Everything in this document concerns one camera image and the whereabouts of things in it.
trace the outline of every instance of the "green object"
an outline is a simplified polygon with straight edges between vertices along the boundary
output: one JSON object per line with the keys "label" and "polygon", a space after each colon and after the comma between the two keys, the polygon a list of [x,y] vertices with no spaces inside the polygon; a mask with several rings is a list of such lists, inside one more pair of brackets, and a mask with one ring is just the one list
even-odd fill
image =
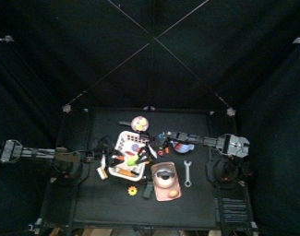
{"label": "green object", "polygon": [[138,160],[138,156],[134,155],[133,157],[129,158],[129,160],[127,160],[127,165],[129,165],[129,166],[134,166],[137,160]]}
{"label": "green object", "polygon": [[150,198],[153,186],[154,186],[154,182],[149,181],[146,184],[145,193],[143,193],[145,198]]}

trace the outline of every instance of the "orange object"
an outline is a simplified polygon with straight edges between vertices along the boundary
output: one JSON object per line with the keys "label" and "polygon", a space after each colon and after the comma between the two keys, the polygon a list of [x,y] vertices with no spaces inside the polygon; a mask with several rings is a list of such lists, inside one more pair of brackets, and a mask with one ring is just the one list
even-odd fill
{"label": "orange object", "polygon": [[130,173],[129,171],[123,170],[123,169],[119,169],[119,170],[118,170],[118,173],[122,174],[122,175],[126,175],[126,176],[129,176],[129,177],[134,177],[134,174]]}
{"label": "orange object", "polygon": [[135,195],[137,194],[137,188],[134,186],[131,186],[129,189],[127,189],[127,194],[129,195]]}
{"label": "orange object", "polygon": [[117,159],[125,160],[125,157],[123,156],[117,156]]}
{"label": "orange object", "polygon": [[178,196],[178,194],[179,194],[179,191],[177,189],[173,189],[169,191],[167,197],[175,198]]}

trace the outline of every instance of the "ceiling wire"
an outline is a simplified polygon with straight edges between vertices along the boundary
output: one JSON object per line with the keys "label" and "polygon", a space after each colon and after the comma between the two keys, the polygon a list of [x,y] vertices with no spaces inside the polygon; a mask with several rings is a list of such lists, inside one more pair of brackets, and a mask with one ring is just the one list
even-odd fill
{"label": "ceiling wire", "polygon": [[[119,6],[115,5],[115,3],[111,0],[107,0],[107,2],[114,6],[114,8],[126,16],[127,19],[133,21],[133,23],[151,36],[151,39],[158,42],[158,44],[166,49],[166,51],[173,55],[173,57],[177,59],[177,61],[182,64],[185,69],[191,73],[191,75],[195,77],[195,79],[203,84],[203,86],[207,88],[207,90],[213,93],[213,95],[222,101],[222,103],[226,105],[228,108],[230,108],[229,104],[225,102],[225,100],[221,98],[221,96],[213,91],[211,87],[206,84],[203,79],[194,73],[194,71],[190,69],[190,67],[185,64],[185,62],[177,57],[177,55],[166,48],[166,46],[162,44],[162,42],[158,40],[159,37],[162,37],[210,0],[205,0],[157,37],[151,36],[151,13],[150,13],[150,32],[138,24],[138,22],[129,16],[129,14],[121,9]],[[90,86],[88,89],[86,89],[82,93],[76,95],[76,97],[66,104],[70,105],[72,102],[75,102],[99,83],[100,81],[150,45],[151,43],[145,44],[134,53],[130,55],[118,65],[117,67],[102,77],[98,79],[98,81]]]}
{"label": "ceiling wire", "polygon": [[[154,34],[154,7],[155,7],[155,0],[150,0],[150,36]],[[147,82],[149,107],[151,106],[151,97],[153,97],[153,61],[154,61],[154,38],[150,37],[149,82]]]}
{"label": "ceiling wire", "polygon": [[104,76],[102,76],[98,81],[86,89],[83,90],[75,97],[71,99],[71,101],[66,104],[71,105],[99,83],[100,81],[127,62],[130,59],[149,46],[150,44],[146,43],[114,68],[110,70]]}
{"label": "ceiling wire", "polygon": [[171,56],[175,58],[175,60],[182,64],[185,69],[193,74],[193,76],[197,78],[197,80],[203,84],[203,86],[207,88],[207,90],[213,93],[213,95],[222,101],[222,103],[226,105],[228,108],[230,108],[229,104],[225,102],[222,97],[217,94],[217,92],[211,89],[211,87],[205,83],[205,81],[201,79],[201,77],[194,73],[194,71],[189,68],[189,66],[183,63],[183,61],[177,57],[177,55],[166,48],[166,46],[162,44],[161,41],[154,38],[155,41],[159,43],[159,45],[166,49],[166,51],[171,54]]}
{"label": "ceiling wire", "polygon": [[210,0],[203,1],[158,36],[163,36]]}

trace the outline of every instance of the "black table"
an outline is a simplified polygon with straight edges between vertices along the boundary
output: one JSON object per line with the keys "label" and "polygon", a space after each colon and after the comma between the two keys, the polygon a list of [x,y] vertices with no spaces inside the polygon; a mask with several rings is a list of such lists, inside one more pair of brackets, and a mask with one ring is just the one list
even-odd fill
{"label": "black table", "polygon": [[[142,115],[150,121],[149,132],[157,136],[163,131],[179,131],[201,137],[236,134],[233,117],[226,111],[138,111],[134,109],[100,109],[74,111],[64,115],[58,144],[70,150],[90,149],[96,138],[111,136],[117,143],[122,131],[131,128],[118,121],[131,121]],[[94,161],[86,168],[88,177],[78,185],[48,183],[42,208],[42,227],[82,228],[145,228],[210,230],[218,229],[214,187],[206,179],[205,165],[213,158],[211,151],[199,145],[189,153],[170,149],[167,157],[154,163],[173,161],[178,173],[182,197],[159,202],[151,193],[150,199],[142,194],[145,185],[107,174],[102,180],[96,172],[100,162]],[[183,161],[190,160],[191,187],[183,186]],[[138,194],[127,195],[127,188],[135,186]]]}

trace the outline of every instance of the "white object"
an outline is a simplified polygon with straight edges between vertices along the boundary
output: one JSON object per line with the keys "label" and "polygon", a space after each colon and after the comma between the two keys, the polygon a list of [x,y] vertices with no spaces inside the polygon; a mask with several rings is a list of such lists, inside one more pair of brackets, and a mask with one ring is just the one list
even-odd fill
{"label": "white object", "polygon": [[221,231],[220,230],[210,230],[209,231],[209,236],[221,236]]}
{"label": "white object", "polygon": [[70,104],[66,104],[63,107],[62,107],[62,110],[63,112],[68,113],[71,111],[71,106]]}
{"label": "white object", "polygon": [[297,37],[292,43],[298,43],[300,44],[300,37]]}
{"label": "white object", "polygon": [[[173,176],[159,176],[158,173],[170,173]],[[170,168],[161,167],[157,172],[154,173],[154,183],[161,187],[161,188],[169,188],[175,182],[175,177],[174,177],[174,172]]]}
{"label": "white object", "polygon": [[[179,187],[179,181],[178,181],[174,163],[171,161],[169,161],[169,162],[161,162],[161,163],[151,165],[151,167],[150,167],[151,174],[154,174],[162,168],[169,168],[171,170],[171,172],[174,173],[174,177],[173,177],[174,182],[173,182],[171,186],[169,186],[167,188],[162,188],[155,182],[157,178],[153,178],[155,199],[157,199],[157,201],[171,201],[182,196],[182,191],[181,191],[181,187]],[[170,196],[170,192],[175,192],[175,191],[177,191],[177,195]]]}
{"label": "white object", "polygon": [[102,180],[104,180],[107,178],[107,174],[104,172],[104,169],[102,167],[99,167],[96,169],[96,172],[99,173],[99,176],[100,176]]}
{"label": "white object", "polygon": [[233,110],[230,107],[226,109],[226,114],[228,116],[234,116],[236,115],[236,110]]}
{"label": "white object", "polygon": [[[145,172],[145,165],[146,163],[141,163],[138,165],[134,165],[134,166],[129,166],[127,165],[127,161],[129,159],[133,157],[131,155],[127,154],[129,153],[134,153],[137,154],[135,151],[133,151],[133,145],[134,144],[138,144],[138,146],[142,148],[145,145],[146,145],[146,142],[149,140],[146,139],[141,139],[139,138],[139,134],[137,133],[133,133],[133,132],[129,132],[129,131],[123,131],[119,136],[118,136],[118,142],[117,142],[117,145],[115,145],[115,150],[118,150],[122,154],[123,154],[123,157],[125,157],[125,161],[117,165],[114,168],[110,168],[108,167],[108,173],[119,178],[123,178],[126,180],[130,180],[130,181],[139,181],[142,176],[143,176],[143,172]],[[139,173],[138,175],[135,175],[135,177],[131,177],[131,176],[126,176],[123,174],[119,174],[117,172],[117,169],[123,169],[126,171],[133,171],[134,168],[139,168]]]}
{"label": "white object", "polygon": [[183,182],[183,185],[186,187],[191,186],[191,181],[190,181],[190,165],[191,165],[191,161],[185,161],[183,162],[183,166],[185,166],[185,182]]}
{"label": "white object", "polygon": [[194,149],[193,144],[181,144],[178,142],[171,142],[171,143],[173,143],[174,150],[179,153],[186,153],[187,151]]}

